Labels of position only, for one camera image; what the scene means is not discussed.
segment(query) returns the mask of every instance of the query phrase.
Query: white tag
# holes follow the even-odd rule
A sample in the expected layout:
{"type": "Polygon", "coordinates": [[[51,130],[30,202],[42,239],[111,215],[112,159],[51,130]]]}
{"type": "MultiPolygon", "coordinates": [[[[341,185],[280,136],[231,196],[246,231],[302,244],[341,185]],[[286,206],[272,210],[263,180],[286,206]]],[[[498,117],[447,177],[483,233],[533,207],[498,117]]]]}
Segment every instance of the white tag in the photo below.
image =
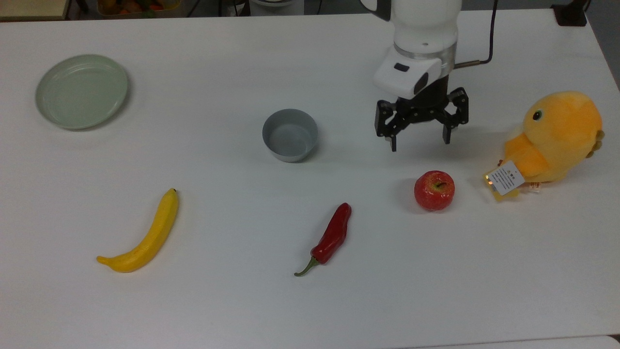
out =
{"type": "Polygon", "coordinates": [[[525,183],[523,175],[516,168],[515,163],[508,161],[495,171],[485,176],[489,184],[495,189],[499,195],[506,195],[512,189],[525,183]]]}

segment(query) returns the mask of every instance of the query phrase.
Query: bowl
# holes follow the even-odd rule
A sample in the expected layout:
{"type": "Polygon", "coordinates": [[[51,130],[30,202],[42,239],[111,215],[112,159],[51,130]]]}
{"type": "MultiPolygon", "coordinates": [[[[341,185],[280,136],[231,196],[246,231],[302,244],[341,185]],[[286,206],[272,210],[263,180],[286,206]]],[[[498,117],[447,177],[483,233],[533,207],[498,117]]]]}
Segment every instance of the bowl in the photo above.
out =
{"type": "Polygon", "coordinates": [[[312,152],[319,131],[307,113],[282,109],[273,113],[263,125],[263,141],[273,156],[285,162],[298,162],[312,152]]]}

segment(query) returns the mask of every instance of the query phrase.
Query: apple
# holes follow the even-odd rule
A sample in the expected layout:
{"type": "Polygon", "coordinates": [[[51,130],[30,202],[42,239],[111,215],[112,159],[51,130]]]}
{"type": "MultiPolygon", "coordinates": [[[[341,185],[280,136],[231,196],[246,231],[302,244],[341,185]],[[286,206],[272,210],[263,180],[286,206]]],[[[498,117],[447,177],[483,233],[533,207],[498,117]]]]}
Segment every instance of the apple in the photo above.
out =
{"type": "Polygon", "coordinates": [[[415,182],[415,200],[429,211],[443,210],[454,198],[454,181],[448,173],[429,171],[415,182]]]}

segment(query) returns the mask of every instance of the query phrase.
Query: chili pepper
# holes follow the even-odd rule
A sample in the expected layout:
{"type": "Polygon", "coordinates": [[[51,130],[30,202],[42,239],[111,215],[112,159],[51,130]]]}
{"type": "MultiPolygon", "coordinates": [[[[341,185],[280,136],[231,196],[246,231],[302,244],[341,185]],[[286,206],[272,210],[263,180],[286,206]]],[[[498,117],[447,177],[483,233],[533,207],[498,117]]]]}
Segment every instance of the chili pepper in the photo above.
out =
{"type": "Polygon", "coordinates": [[[336,209],[332,220],[329,221],[321,241],[311,251],[310,263],[306,269],[300,273],[295,273],[295,276],[304,276],[308,270],[319,264],[325,264],[334,255],[338,247],[342,246],[345,238],[347,237],[347,223],[351,217],[351,205],[346,202],[336,209]]]}

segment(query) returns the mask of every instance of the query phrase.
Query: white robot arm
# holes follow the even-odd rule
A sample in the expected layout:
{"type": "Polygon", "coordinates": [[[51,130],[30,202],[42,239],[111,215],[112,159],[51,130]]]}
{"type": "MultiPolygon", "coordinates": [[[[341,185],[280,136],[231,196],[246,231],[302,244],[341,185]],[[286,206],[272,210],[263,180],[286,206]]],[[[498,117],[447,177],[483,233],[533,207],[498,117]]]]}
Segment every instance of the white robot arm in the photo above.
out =
{"type": "Polygon", "coordinates": [[[396,151],[396,134],[409,124],[438,120],[443,139],[466,124],[469,100],[463,88],[448,94],[448,75],[454,69],[461,0],[360,0],[370,12],[394,24],[394,45],[374,75],[374,83],[398,96],[396,103],[379,101],[377,136],[386,137],[396,151]],[[457,111],[445,107],[453,103],[457,111]]]}
{"type": "Polygon", "coordinates": [[[394,24],[394,45],[374,76],[377,86],[412,99],[454,68],[461,0],[360,0],[394,24]]]}

